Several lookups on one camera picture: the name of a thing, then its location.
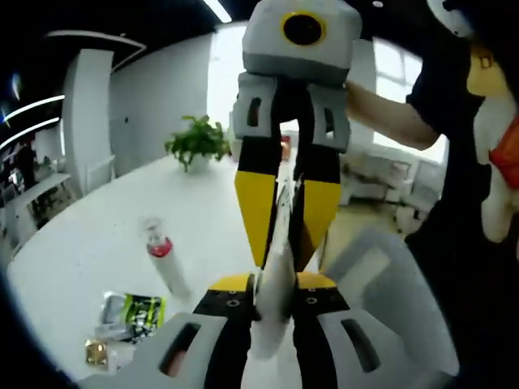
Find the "plush toy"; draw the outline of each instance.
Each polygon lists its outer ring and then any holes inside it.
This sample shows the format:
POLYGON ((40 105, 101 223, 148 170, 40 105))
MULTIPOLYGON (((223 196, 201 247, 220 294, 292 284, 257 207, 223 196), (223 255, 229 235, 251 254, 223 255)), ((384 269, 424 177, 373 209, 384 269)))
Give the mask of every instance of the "plush toy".
MULTIPOLYGON (((454 35, 471 39, 474 31, 457 9, 457 0, 427 0, 435 17, 454 35)), ((503 71, 492 53, 473 44, 467 88, 485 100, 474 118, 478 163, 491 166, 490 192, 482 202, 483 232, 491 242, 508 235, 519 210, 519 118, 503 71)))

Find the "yellow ring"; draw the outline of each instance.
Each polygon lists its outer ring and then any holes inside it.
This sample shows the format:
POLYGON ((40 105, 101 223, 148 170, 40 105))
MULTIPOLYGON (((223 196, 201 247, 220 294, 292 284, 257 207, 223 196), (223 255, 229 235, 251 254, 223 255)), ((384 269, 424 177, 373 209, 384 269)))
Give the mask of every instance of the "yellow ring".
POLYGON ((326 22, 323 19, 321 19, 317 14, 314 14, 313 12, 310 12, 310 11, 289 12, 288 14, 284 14, 283 17, 281 18, 281 32, 282 32, 283 37, 292 45, 296 45, 299 47, 315 46, 315 45, 318 45, 321 41, 323 41, 323 39, 326 37, 326 22), (312 19, 315 19, 317 21, 317 23, 319 23, 319 26, 321 27, 321 36, 316 42, 309 44, 309 45, 298 45, 286 37, 286 35, 285 35, 286 21, 293 16, 300 16, 300 15, 310 16, 312 19))

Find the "ceiling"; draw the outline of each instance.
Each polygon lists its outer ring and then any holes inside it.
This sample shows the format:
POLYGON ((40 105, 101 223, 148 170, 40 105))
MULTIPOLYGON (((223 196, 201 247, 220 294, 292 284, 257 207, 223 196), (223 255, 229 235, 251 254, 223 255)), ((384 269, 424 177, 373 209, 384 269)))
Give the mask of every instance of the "ceiling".
MULTIPOLYGON (((380 36, 420 55, 426 34, 438 24, 426 0, 348 0, 362 16, 362 37, 380 36)), ((257 0, 221 0, 233 21, 251 16, 257 0)), ((8 113, 61 93, 70 61, 82 48, 110 49, 114 64, 135 47, 85 37, 46 37, 57 30, 87 30, 121 36, 147 46, 132 61, 175 42, 210 33, 220 22, 202 0, 53 0, 2 4, 3 54, 0 61, 0 107, 8 113), (12 75, 20 79, 14 98, 12 75)), ((31 109, 0 126, 0 142, 38 122, 59 116, 61 102, 31 109)))

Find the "camera lens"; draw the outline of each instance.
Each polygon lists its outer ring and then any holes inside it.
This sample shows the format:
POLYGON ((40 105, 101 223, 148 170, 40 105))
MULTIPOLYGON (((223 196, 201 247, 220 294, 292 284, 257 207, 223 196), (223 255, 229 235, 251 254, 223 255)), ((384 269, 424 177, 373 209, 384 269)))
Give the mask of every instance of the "camera lens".
POLYGON ((309 46, 321 39, 324 31, 321 24, 309 15, 290 16, 283 25, 286 38, 300 46, 309 46))

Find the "bottle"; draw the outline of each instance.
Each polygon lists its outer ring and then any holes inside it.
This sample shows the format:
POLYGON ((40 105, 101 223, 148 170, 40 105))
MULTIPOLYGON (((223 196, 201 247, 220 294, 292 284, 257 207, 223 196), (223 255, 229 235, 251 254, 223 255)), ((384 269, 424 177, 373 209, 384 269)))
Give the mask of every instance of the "bottle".
POLYGON ((175 257, 173 242, 164 234, 162 225, 162 220, 156 217, 143 222, 146 251, 169 291, 175 297, 188 297, 190 291, 175 257))

